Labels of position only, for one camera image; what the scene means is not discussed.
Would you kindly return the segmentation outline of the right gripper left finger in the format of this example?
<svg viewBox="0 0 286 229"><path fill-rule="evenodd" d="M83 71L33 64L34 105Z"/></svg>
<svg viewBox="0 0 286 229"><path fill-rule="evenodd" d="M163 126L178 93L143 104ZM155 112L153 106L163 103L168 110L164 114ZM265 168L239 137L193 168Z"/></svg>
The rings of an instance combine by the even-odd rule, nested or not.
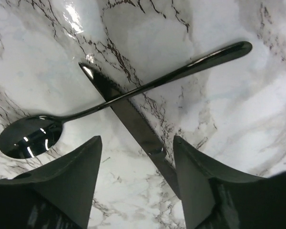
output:
<svg viewBox="0 0 286 229"><path fill-rule="evenodd" d="M13 179L0 179L0 229L86 229L102 154L94 136Z"/></svg>

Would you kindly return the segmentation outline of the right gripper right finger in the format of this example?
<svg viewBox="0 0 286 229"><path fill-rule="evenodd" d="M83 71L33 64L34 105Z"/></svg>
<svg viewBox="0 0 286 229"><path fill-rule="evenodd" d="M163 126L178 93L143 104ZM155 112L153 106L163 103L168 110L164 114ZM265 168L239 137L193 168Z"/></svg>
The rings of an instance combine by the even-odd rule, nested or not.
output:
<svg viewBox="0 0 286 229"><path fill-rule="evenodd" d="M231 168L174 137L189 229L286 229L286 171L263 178Z"/></svg>

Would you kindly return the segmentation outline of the black spoon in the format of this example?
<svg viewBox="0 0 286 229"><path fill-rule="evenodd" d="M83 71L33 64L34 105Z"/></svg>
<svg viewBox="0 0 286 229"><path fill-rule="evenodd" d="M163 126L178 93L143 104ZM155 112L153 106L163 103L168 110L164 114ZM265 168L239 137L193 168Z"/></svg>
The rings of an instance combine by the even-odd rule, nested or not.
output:
<svg viewBox="0 0 286 229"><path fill-rule="evenodd" d="M37 114L19 119L1 132L0 151L15 159L36 157L58 142L66 122L88 116L166 83L241 58L250 53L252 48L252 44L247 41L228 45L143 86L122 95L115 95L102 104L76 114L67 116Z"/></svg>

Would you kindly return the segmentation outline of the black knife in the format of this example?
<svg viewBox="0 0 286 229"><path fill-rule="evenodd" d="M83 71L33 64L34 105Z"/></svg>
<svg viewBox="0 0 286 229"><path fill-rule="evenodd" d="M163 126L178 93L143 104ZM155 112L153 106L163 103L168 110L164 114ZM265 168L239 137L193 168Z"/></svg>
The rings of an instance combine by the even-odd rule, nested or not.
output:
<svg viewBox="0 0 286 229"><path fill-rule="evenodd" d="M105 101L122 95L123 91L118 84L93 69L91 65L80 62L79 66ZM166 160L166 148L150 127L145 117L129 100L122 100L110 107L135 141L152 160L177 197L180 198L177 174Z"/></svg>

